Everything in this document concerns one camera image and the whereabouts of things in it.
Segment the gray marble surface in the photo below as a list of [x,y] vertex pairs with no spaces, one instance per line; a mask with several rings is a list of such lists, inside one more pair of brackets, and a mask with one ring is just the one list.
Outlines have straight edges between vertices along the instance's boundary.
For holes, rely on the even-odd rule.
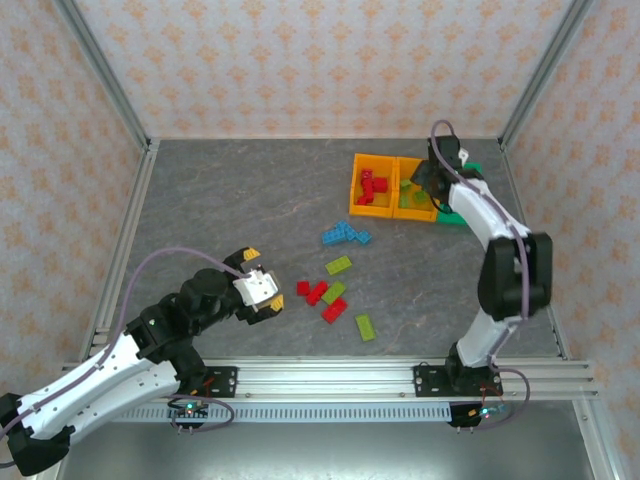
[[[499,201],[516,204],[498,145],[463,141]],[[285,311],[249,326],[235,318],[194,341],[204,357],[227,355],[444,356],[477,310],[483,252],[466,227],[349,217],[356,152],[420,157],[425,140],[163,140],[143,206],[125,284],[150,252],[188,246],[223,259],[243,246],[262,253],[285,294]],[[324,247],[321,234],[339,220],[367,229],[371,244]],[[298,280],[332,280],[324,265],[348,255],[353,267],[337,276],[348,310],[333,325],[295,295]],[[152,263],[127,314],[177,291],[203,261],[173,255]],[[354,316],[368,313],[377,339],[363,343]],[[551,324],[538,313],[503,355],[555,356]]]

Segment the orange tray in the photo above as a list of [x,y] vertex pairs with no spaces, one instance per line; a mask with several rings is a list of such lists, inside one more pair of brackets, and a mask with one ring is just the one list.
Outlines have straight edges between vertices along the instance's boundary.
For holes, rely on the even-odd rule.
[[[349,215],[364,215],[369,217],[393,217],[394,190],[393,186],[399,185],[395,177],[396,157],[384,157],[381,155],[367,155],[356,153],[353,161],[353,176],[351,178],[351,194],[349,200]],[[360,174],[363,169],[373,170],[374,177],[384,177],[387,179],[389,189],[387,193],[376,193],[373,196],[373,203],[369,205],[358,205],[356,201],[362,196],[362,185],[360,184]]]
[[[421,161],[420,158],[356,153],[351,178],[349,215],[435,222],[438,211],[431,201],[427,199],[421,204],[415,202],[413,195],[421,190],[419,186],[412,184],[407,192],[400,191],[400,181],[411,178]],[[365,168],[373,170],[374,177],[385,177],[389,183],[389,190],[387,193],[376,193],[373,197],[373,203],[369,205],[357,205],[356,201],[362,195],[360,175]],[[409,197],[409,208],[400,208],[401,195]]]

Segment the wall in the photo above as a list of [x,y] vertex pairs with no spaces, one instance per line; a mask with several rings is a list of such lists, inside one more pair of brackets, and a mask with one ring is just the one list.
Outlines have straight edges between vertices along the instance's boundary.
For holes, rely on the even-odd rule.
[[596,0],[509,160],[527,220],[554,239],[553,302],[571,351],[595,359],[619,447],[640,472],[640,11],[631,4]]
[[79,3],[151,136],[496,138],[571,2]]
[[3,5],[0,30],[4,394],[77,360],[140,153],[51,0]]

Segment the aluminum frame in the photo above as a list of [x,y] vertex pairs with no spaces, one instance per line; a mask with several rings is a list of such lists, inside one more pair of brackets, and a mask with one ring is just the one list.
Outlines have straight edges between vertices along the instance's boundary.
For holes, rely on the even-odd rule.
[[82,15],[82,12],[78,8],[76,1],[54,0],[54,3],[58,6],[58,10],[66,20],[71,31],[75,34],[87,60],[89,60],[89,63],[94,68],[107,94],[111,97],[116,110],[122,116],[122,120],[131,137],[140,148],[146,147],[149,144],[149,139],[144,131],[144,127],[131,106],[115,73],[111,69],[107,57],[102,52],[100,45],[91,32],[84,15]]
[[562,54],[566,51],[571,39],[582,25],[582,20],[592,4],[593,0],[574,0],[569,6],[551,43],[534,70],[529,84],[511,114],[504,132],[498,137],[498,143],[502,150],[506,150],[516,137],[518,130],[531,112],[544,87],[547,85],[556,65],[560,61],[560,58],[562,58]]

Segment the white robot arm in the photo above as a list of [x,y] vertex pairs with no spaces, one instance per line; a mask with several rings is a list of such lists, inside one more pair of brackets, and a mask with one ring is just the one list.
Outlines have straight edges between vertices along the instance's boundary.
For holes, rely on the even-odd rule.
[[200,270],[62,378],[22,397],[0,397],[2,437],[8,436],[20,472],[35,475],[55,465],[70,445],[137,405],[202,387],[206,368],[194,336],[232,315],[252,325],[284,306],[271,272],[242,270],[258,255],[244,248],[225,259],[228,271]]
[[[439,124],[451,135],[435,136]],[[467,333],[453,344],[443,368],[420,372],[421,392],[433,396],[479,396],[484,386],[501,391],[493,361],[524,318],[551,301],[552,242],[532,233],[495,199],[482,175],[465,169],[469,154],[447,121],[433,126],[429,157],[411,181],[422,187],[434,206],[449,208],[467,222],[485,250],[478,282],[480,310]]]

